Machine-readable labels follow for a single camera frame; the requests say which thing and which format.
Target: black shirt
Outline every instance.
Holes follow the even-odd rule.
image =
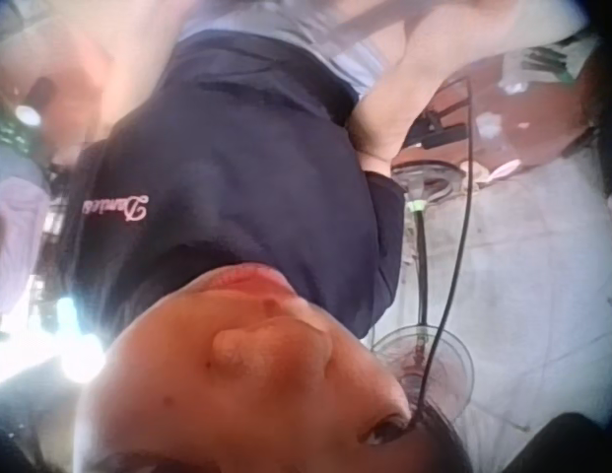
[[[364,173],[348,86],[290,44],[198,34],[85,151],[61,238],[83,328],[107,341],[161,297],[242,262],[281,271],[358,337],[393,301],[404,195]]]

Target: eye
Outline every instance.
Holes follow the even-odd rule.
[[[369,432],[364,444],[384,445],[385,443],[399,439],[405,432],[406,423],[402,419],[385,419]]]

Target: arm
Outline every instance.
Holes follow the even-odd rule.
[[[95,140],[150,96],[195,5],[195,0],[133,0],[133,21],[119,34],[102,91]]]
[[[407,38],[402,60],[382,76],[349,120],[362,168],[390,175],[409,128],[443,81],[460,68],[562,39],[583,24],[577,7],[564,0],[478,0],[434,8]]]

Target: wire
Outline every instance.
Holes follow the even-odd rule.
[[[413,212],[415,216],[415,228],[417,230],[417,253],[418,253],[418,289],[419,308],[417,323],[422,326],[428,325],[428,256],[426,251],[426,228],[424,226],[424,212],[421,210]]]
[[[420,392],[417,398],[417,410],[415,411],[415,415],[413,416],[414,419],[411,422],[411,424],[413,425],[422,416],[422,410],[424,408],[424,403],[426,399],[426,392],[428,389],[428,379],[431,373],[431,367],[433,366],[433,360],[435,359],[435,353],[437,352],[437,346],[442,338],[443,331],[445,330],[445,325],[450,315],[450,310],[452,309],[452,303],[454,302],[454,296],[456,294],[456,286],[457,286],[458,279],[459,279],[459,272],[461,270],[461,263],[463,261],[463,252],[465,250],[465,242],[467,240],[468,228],[470,226],[470,215],[472,213],[472,186],[474,184],[474,175],[473,175],[474,174],[473,172],[474,129],[472,127],[472,120],[473,120],[474,114],[473,114],[473,107],[472,107],[472,87],[470,84],[469,77],[465,77],[462,82],[465,82],[465,88],[467,90],[467,96],[469,98],[469,105],[468,105],[468,111],[467,111],[467,117],[468,117],[468,141],[467,141],[468,170],[467,170],[467,196],[466,196],[466,201],[465,201],[465,214],[463,217],[463,226],[461,229],[461,239],[459,241],[459,248],[457,250],[456,260],[454,262],[454,271],[452,273],[452,281],[450,283],[450,290],[447,295],[447,301],[445,302],[445,307],[443,308],[442,321],[440,322],[440,325],[437,329],[435,340],[433,341],[433,345],[431,346],[431,351],[426,361],[426,368],[424,369],[424,374],[422,376],[422,384],[420,386]]]

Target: sleeve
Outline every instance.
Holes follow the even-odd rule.
[[[377,224],[379,263],[375,275],[374,320],[393,304],[402,266],[404,190],[389,177],[366,172]]]

